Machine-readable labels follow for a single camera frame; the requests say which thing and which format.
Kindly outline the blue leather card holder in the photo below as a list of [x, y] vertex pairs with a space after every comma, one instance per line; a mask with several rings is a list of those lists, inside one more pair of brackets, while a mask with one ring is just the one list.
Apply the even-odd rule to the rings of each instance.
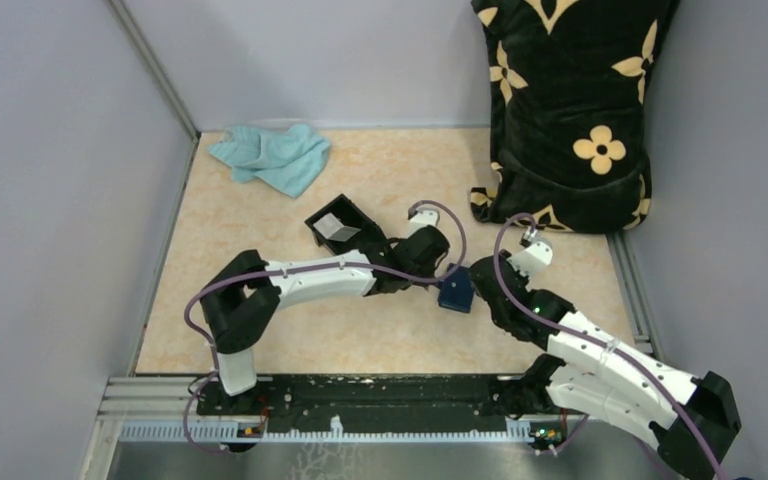
[[452, 270], [452, 273], [444, 281], [437, 284], [439, 290], [438, 306], [463, 314], [470, 313], [474, 300], [474, 290], [469, 277], [469, 269], [450, 263], [447, 265], [447, 270]]

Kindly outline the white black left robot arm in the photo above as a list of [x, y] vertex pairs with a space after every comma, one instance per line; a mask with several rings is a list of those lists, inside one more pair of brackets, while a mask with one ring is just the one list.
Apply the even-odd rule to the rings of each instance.
[[185, 310], [189, 314], [199, 304], [210, 329], [223, 404], [237, 414], [257, 406], [253, 346], [276, 312], [332, 297], [362, 298], [433, 284], [449, 249], [439, 229], [423, 226], [406, 238], [367, 243], [316, 261], [276, 262], [256, 250], [240, 253]]

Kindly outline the grey credit card stack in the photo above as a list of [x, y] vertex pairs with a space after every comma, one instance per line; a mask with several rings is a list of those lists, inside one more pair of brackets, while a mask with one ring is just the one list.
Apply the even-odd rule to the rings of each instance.
[[347, 242], [361, 231], [358, 227], [344, 224], [333, 213], [320, 217], [313, 223], [313, 228], [324, 240], [334, 242]]

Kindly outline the black plastic card box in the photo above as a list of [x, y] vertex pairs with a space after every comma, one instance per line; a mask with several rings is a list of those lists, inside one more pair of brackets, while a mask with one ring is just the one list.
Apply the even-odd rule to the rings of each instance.
[[304, 220], [314, 242], [332, 255], [386, 239], [381, 227], [345, 194], [339, 194]]

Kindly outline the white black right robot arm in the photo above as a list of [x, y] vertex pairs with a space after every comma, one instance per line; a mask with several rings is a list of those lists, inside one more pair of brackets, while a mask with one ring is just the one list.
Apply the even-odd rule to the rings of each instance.
[[741, 420], [724, 377], [695, 376], [636, 350], [563, 297], [528, 289], [527, 277], [505, 261], [483, 258], [469, 277], [493, 323], [543, 351], [523, 377], [529, 408], [601, 420], [654, 449], [686, 479], [725, 478], [722, 461]]

